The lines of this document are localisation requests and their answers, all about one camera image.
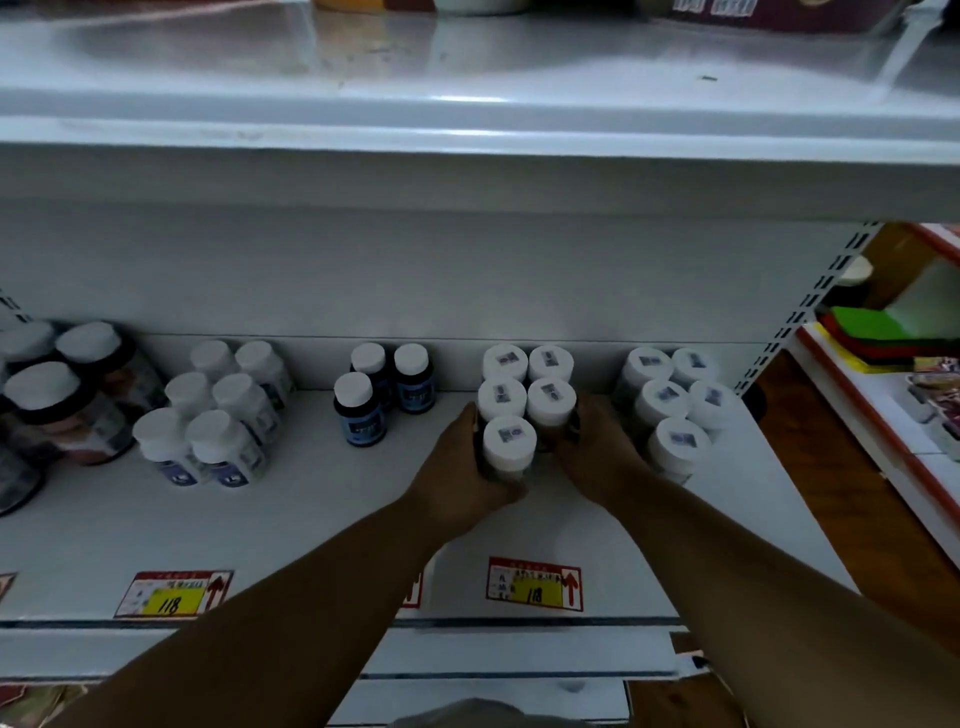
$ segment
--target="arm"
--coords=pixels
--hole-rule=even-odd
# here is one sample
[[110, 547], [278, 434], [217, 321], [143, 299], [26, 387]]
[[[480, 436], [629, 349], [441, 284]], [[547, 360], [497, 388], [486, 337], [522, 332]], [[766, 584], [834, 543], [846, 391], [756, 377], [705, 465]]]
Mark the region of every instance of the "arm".
[[399, 500], [144, 653], [55, 728], [326, 725], [430, 557], [520, 495], [477, 473], [473, 415]]
[[581, 439], [558, 444], [562, 467], [630, 533], [759, 725], [960, 724], [960, 660], [654, 475], [595, 399], [578, 409]]

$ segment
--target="pill bottle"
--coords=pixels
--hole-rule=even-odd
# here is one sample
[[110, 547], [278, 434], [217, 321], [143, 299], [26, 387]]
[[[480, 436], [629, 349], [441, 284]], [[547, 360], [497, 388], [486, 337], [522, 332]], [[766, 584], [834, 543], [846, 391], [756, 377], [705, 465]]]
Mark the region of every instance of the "pill bottle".
[[67, 457], [100, 465], [133, 444], [130, 424], [92, 382], [61, 361], [27, 367], [10, 377], [4, 395], [27, 425], [37, 425]]
[[537, 451], [537, 431], [517, 415], [501, 415], [483, 431], [483, 456], [499, 480], [521, 480]]
[[648, 381], [636, 396], [628, 434], [635, 443], [643, 444], [663, 420], [683, 419], [689, 411], [690, 395], [682, 386], [669, 379]]
[[273, 442], [280, 427], [280, 418], [274, 406], [270, 404], [263, 387], [253, 381], [253, 377], [242, 372], [227, 375], [211, 390], [217, 407], [239, 420], [253, 436], [260, 447]]
[[689, 347], [673, 352], [673, 376], [670, 377], [684, 389], [689, 389], [695, 381], [715, 381], [720, 376], [720, 368], [705, 353]]
[[0, 356], [11, 374], [34, 364], [61, 361], [54, 344], [57, 331], [48, 321], [32, 321], [0, 333]]
[[133, 438], [140, 454], [174, 485], [196, 485], [210, 478], [206, 463], [200, 462], [186, 441], [186, 424], [172, 407], [148, 412], [133, 425]]
[[494, 344], [483, 354], [483, 379], [508, 376], [517, 381], [527, 378], [526, 352], [513, 344]]
[[363, 372], [349, 372], [333, 383], [333, 408], [351, 445], [368, 448], [387, 434], [387, 420], [373, 383]]
[[613, 408], [620, 414], [630, 414], [644, 384], [672, 376], [673, 361], [667, 354], [652, 347], [637, 347], [627, 354], [613, 387]]
[[690, 420], [669, 417], [657, 425], [643, 455], [668, 480], [684, 484], [710, 452], [710, 438]]
[[570, 381], [573, 374], [573, 355], [566, 349], [547, 344], [530, 352], [530, 368], [527, 370], [531, 381], [555, 376]]
[[733, 421], [736, 405], [736, 395], [729, 387], [715, 381], [695, 381], [690, 385], [690, 414], [687, 418], [699, 425], [715, 443]]
[[43, 473], [0, 445], [0, 516], [26, 504], [43, 487]]
[[250, 433], [222, 409], [211, 409], [186, 426], [193, 454], [221, 485], [255, 483], [267, 468], [267, 456]]
[[380, 408], [389, 412], [394, 408], [394, 373], [387, 364], [387, 352], [372, 341], [361, 344], [350, 352], [350, 370], [370, 378]]
[[[0, 391], [10, 376], [7, 367], [0, 362]], [[0, 395], [0, 440], [27, 465], [44, 470], [60, 460], [63, 453], [50, 442], [46, 433], [36, 425], [27, 425], [16, 414], [16, 405]]]
[[166, 402], [163, 382], [135, 343], [104, 321], [69, 329], [57, 351], [80, 376], [92, 380], [131, 422]]
[[190, 364], [197, 372], [203, 372], [211, 383], [217, 383], [227, 375], [240, 371], [240, 365], [226, 342], [210, 339], [190, 350]]
[[577, 393], [554, 376], [537, 379], [527, 390], [527, 419], [537, 429], [540, 450], [563, 437], [566, 423], [577, 405]]
[[286, 408], [294, 391], [294, 380], [270, 342], [250, 341], [237, 350], [235, 358], [240, 371], [252, 376], [253, 381], [263, 387], [277, 412]]
[[170, 406], [180, 412], [184, 422], [210, 409], [216, 409], [217, 403], [210, 394], [210, 380], [203, 372], [187, 372], [175, 376], [167, 382], [163, 390]]
[[477, 411], [481, 429], [496, 417], [523, 417], [527, 411], [527, 390], [511, 376], [491, 377], [477, 391]]
[[426, 412], [437, 400], [433, 363], [423, 344], [404, 344], [394, 352], [396, 399], [411, 415]]

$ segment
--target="hand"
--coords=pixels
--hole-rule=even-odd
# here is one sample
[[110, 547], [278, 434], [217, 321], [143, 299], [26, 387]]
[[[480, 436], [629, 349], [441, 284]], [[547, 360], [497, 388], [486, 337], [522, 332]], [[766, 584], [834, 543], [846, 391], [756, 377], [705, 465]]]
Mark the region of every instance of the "hand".
[[519, 484], [492, 482], [477, 471], [475, 418], [476, 405], [470, 403], [438, 438], [404, 495], [437, 528], [442, 544], [525, 494]]
[[558, 441], [554, 455], [577, 490], [610, 510], [625, 490], [655, 476], [605, 401], [596, 395], [578, 394], [577, 415], [579, 440]]

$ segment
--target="white lid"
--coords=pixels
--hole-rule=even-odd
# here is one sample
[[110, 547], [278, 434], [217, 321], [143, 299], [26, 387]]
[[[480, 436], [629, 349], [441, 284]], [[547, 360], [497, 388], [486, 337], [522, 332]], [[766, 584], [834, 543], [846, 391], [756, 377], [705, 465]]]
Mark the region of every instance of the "white lid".
[[656, 426], [668, 417], [686, 417], [690, 411], [690, 395], [669, 379], [648, 381], [636, 396], [634, 411], [647, 425]]
[[696, 349], [683, 347], [673, 352], [673, 380], [689, 387], [700, 379], [713, 381], [720, 375], [720, 368], [712, 358]]
[[527, 354], [513, 344], [494, 344], [483, 353], [483, 379], [508, 376], [517, 381], [527, 378]]
[[863, 255], [858, 255], [853, 259], [850, 267], [843, 272], [840, 280], [838, 280], [836, 284], [842, 286], [860, 285], [860, 283], [865, 283], [869, 280], [873, 274], [874, 264]]
[[573, 355], [562, 347], [547, 344], [530, 352], [530, 378], [555, 376], [570, 381], [573, 374]]
[[527, 414], [544, 427], [564, 425], [576, 405], [573, 387], [555, 376], [538, 379], [527, 390]]
[[669, 379], [673, 376], [673, 361], [653, 347], [637, 347], [627, 354], [623, 363], [623, 377], [637, 389], [652, 379]]
[[494, 468], [519, 473], [534, 460], [537, 431], [517, 415], [494, 417], [483, 431], [483, 454]]
[[337, 377], [333, 396], [344, 407], [360, 407], [373, 396], [373, 383], [363, 372], [349, 372]]
[[30, 361], [54, 350], [57, 333], [48, 321], [32, 321], [0, 333], [0, 354], [7, 361]]
[[205, 400], [210, 391], [210, 380], [203, 372], [187, 372], [167, 382], [163, 389], [174, 404]]
[[77, 391], [80, 378], [62, 361], [45, 361], [17, 372], [3, 393], [20, 409], [52, 407]]
[[205, 463], [228, 460], [244, 445], [247, 430], [222, 409], [198, 415], [186, 427], [186, 439], [194, 454]]
[[350, 364], [357, 372], [375, 375], [387, 363], [387, 352], [379, 344], [368, 341], [350, 352]]
[[133, 425], [133, 437], [138, 443], [170, 445], [183, 442], [186, 425], [180, 412], [172, 407], [161, 407], [148, 412]]
[[429, 363], [430, 355], [423, 344], [404, 344], [394, 352], [396, 370], [402, 375], [418, 375]]
[[736, 407], [736, 395], [715, 381], [695, 381], [690, 385], [689, 420], [703, 429], [723, 429]]
[[269, 341], [248, 341], [234, 355], [240, 369], [245, 372], [260, 369], [269, 364], [274, 357], [276, 354]]
[[658, 465], [681, 475], [693, 473], [710, 447], [709, 437], [698, 425], [679, 417], [670, 417], [657, 425], [647, 444]]
[[527, 390], [522, 382], [511, 376], [491, 377], [477, 391], [477, 409], [487, 422], [503, 415], [523, 417], [527, 409]]
[[106, 321], [73, 327], [57, 337], [57, 351], [70, 361], [89, 364], [100, 361], [120, 347], [120, 334]]
[[204, 341], [190, 352], [190, 363], [198, 372], [219, 373], [229, 369], [232, 361], [230, 347], [219, 339]]
[[253, 381], [252, 376], [240, 373], [225, 376], [213, 385], [210, 392], [219, 407], [229, 409], [235, 406], [250, 406], [256, 398], [256, 393], [263, 392], [263, 390]]

